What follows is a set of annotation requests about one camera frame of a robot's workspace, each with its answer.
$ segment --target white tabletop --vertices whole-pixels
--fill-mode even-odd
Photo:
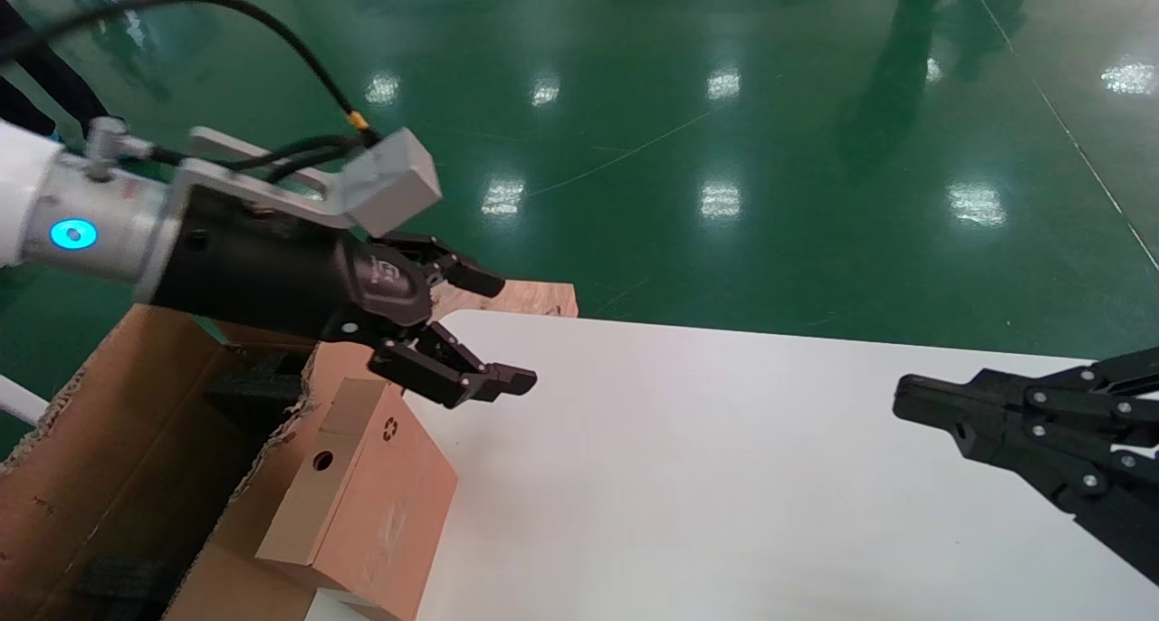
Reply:
[[[523,397],[411,407],[459,473],[418,621],[1153,618],[1018,476],[899,421],[906,373],[1043,358],[459,312]]]

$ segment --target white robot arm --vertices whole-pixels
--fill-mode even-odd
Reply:
[[[192,131],[190,146],[196,155],[172,158],[117,118],[96,118],[80,158],[0,122],[0,261],[133,284],[138,302],[369,345],[372,372],[447,408],[534,385],[533,372],[484,364],[430,321],[433,284],[497,295],[504,279],[437,238],[393,232],[442,197],[410,131],[337,173],[290,171],[293,159],[276,159],[286,152],[206,129]],[[170,184],[118,167],[161,154],[176,163]],[[356,226],[367,242],[351,234]]]

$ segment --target cardboard box flap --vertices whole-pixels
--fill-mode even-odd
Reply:
[[[291,336],[277,331],[265,331],[254,327],[238,324],[235,321],[213,321],[214,327],[232,344],[255,345],[255,348],[313,348],[318,341],[309,337]]]
[[[212,525],[240,477],[217,469],[239,460],[240,436],[198,399],[231,360],[162,308],[133,307],[105,337],[0,468],[5,619],[68,616],[71,583],[99,553],[191,558],[209,526],[172,529],[198,514]]]
[[[343,343],[351,349],[359,345]],[[290,621],[305,618],[314,589],[254,560],[282,498],[301,468],[343,381],[343,365],[305,373],[305,394],[293,415],[270,437],[238,485],[202,553],[178,589],[165,621]],[[377,380],[380,386],[388,385]]]

